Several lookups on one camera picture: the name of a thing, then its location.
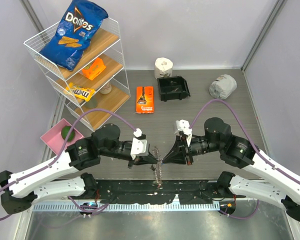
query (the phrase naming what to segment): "black storage tray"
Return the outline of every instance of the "black storage tray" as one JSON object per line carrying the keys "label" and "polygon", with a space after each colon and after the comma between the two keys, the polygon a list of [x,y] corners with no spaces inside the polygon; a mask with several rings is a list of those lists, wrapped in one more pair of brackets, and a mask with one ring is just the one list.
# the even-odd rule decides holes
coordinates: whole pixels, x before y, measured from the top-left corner
{"label": "black storage tray", "polygon": [[187,81],[182,76],[160,77],[157,81],[161,101],[190,97]]}

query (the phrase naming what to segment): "white backdrop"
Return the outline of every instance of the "white backdrop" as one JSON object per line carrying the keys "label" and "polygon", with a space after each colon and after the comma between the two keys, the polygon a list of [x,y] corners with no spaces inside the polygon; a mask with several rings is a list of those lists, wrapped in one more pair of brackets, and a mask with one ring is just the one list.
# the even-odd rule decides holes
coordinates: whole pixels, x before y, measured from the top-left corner
{"label": "white backdrop", "polygon": [[[179,69],[241,67],[276,0],[92,0],[120,24],[128,69],[158,57]],[[30,0],[44,27],[71,0]]]}

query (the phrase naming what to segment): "orange snack bag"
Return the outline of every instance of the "orange snack bag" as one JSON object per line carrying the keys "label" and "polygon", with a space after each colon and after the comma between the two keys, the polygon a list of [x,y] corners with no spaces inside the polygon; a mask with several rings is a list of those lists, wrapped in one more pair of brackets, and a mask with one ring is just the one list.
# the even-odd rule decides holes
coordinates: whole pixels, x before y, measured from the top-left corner
{"label": "orange snack bag", "polygon": [[101,58],[97,57],[92,63],[89,63],[81,70],[81,74],[85,76],[87,79],[91,81],[95,79],[103,70],[105,70],[106,66],[104,61]]}
{"label": "orange snack bag", "polygon": [[153,114],[155,112],[154,87],[137,86],[135,105],[137,114]]}

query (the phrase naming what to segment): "toilet paper roll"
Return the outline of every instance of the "toilet paper roll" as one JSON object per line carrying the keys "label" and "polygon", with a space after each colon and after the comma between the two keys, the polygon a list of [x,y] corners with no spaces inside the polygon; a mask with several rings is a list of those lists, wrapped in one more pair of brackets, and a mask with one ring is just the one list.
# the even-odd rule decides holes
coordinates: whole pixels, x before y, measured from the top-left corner
{"label": "toilet paper roll", "polygon": [[174,64],[165,57],[159,57],[154,63],[154,77],[156,79],[172,76],[172,68]]}

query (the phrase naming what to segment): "white cable carrier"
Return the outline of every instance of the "white cable carrier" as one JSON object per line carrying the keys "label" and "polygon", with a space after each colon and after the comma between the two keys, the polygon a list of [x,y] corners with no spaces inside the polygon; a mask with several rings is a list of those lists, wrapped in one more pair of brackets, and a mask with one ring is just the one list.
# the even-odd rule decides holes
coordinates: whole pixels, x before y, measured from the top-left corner
{"label": "white cable carrier", "polygon": [[[78,201],[79,205],[87,201]],[[178,211],[219,211],[218,201],[206,204],[180,204],[179,201],[173,201],[171,204],[110,204],[104,212],[178,212]],[[33,212],[80,212],[72,202],[40,202],[33,208]]]}

